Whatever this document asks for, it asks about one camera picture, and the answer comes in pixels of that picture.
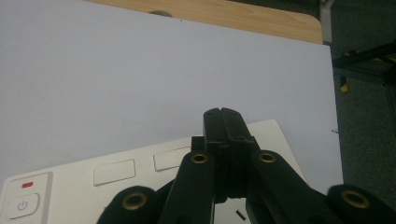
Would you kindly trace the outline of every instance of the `gray carpet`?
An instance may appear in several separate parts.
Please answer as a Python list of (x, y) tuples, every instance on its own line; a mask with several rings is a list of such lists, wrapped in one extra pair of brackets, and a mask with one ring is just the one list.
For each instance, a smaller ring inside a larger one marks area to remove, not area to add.
[[(238, 0), (318, 17), (316, 0)], [(396, 1), (335, 0), (332, 6), (334, 58), (355, 49), (366, 50), (396, 38)], [(335, 98), (345, 183), (366, 189), (396, 210), (396, 141), (385, 87), (349, 78), (350, 92)]]

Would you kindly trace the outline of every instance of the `power button symbol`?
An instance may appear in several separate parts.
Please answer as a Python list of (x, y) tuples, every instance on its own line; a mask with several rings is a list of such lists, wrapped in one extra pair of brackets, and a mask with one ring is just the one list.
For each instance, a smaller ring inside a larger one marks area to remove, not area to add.
[(10, 219), (32, 215), (38, 208), (40, 197), (29, 194), (12, 200), (8, 206), (7, 215)]
[(25, 208), (27, 208), (28, 205), (29, 205), (29, 203), (26, 202), (25, 200), (23, 200), (22, 202), (20, 202), (20, 203), (18, 204), (18, 210), (22, 211), (22, 210), (24, 210)]

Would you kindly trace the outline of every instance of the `yellow object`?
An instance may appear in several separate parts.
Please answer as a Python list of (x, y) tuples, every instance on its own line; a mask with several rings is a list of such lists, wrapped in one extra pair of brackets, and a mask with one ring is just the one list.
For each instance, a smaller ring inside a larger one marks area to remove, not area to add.
[(350, 90), (350, 88), (349, 88), (349, 85), (348, 85), (347, 83), (344, 84), (344, 85), (341, 87), (341, 92), (342, 92), (342, 93), (349, 92), (349, 90)]

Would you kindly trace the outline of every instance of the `wooden table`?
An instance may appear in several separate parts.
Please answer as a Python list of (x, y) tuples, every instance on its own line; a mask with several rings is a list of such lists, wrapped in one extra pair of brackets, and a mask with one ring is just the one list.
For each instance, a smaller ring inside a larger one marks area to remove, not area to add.
[(320, 22), (312, 16), (225, 0), (88, 0), (114, 7), (322, 44)]

